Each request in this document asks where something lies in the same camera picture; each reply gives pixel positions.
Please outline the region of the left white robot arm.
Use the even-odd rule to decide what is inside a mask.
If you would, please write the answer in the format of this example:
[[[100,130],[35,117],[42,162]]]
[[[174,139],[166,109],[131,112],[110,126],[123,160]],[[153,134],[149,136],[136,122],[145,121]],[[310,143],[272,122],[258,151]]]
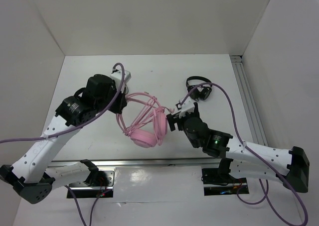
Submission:
[[[105,177],[90,160],[49,168],[64,145],[96,116],[109,110],[119,113],[125,106],[124,89],[130,80],[127,71],[113,71],[110,76],[96,74],[87,85],[65,98],[55,111],[49,126],[18,161],[0,168],[0,178],[12,185],[17,194],[31,204],[41,202],[57,188],[76,182],[97,186]]]

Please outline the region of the pink headphones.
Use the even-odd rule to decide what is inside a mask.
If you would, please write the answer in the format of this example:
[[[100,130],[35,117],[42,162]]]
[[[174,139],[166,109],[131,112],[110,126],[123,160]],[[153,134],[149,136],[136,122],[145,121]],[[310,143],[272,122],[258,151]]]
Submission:
[[[116,115],[117,124],[122,133],[129,137],[137,146],[153,148],[162,145],[167,134],[167,119],[165,110],[155,96],[146,92],[131,93],[126,95],[127,102],[143,105],[141,111],[130,125],[126,125],[121,114]]]

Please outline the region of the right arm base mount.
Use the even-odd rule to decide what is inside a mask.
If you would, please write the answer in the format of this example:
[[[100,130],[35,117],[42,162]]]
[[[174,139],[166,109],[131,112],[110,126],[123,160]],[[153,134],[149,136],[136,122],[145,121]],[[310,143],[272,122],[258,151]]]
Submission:
[[[201,181],[203,182],[204,196],[222,196],[249,194],[246,178],[234,179],[226,176],[222,178],[218,175],[217,168],[202,168]]]

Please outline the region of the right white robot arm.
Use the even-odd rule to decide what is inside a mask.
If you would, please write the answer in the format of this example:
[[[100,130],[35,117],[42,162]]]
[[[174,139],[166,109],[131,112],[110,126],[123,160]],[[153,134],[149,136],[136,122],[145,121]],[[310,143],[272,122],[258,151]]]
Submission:
[[[217,176],[222,182],[260,178],[281,182],[298,193],[308,192],[310,162],[302,148],[278,149],[241,142],[229,133],[210,129],[200,118],[197,103],[166,118],[171,131],[183,131],[192,147],[221,160]]]

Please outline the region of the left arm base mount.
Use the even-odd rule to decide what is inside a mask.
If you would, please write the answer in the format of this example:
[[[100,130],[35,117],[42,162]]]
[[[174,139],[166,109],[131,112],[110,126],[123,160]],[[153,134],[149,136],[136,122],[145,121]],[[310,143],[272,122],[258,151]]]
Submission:
[[[114,194],[115,168],[99,168],[97,176],[92,181],[69,184],[78,199],[112,198]]]

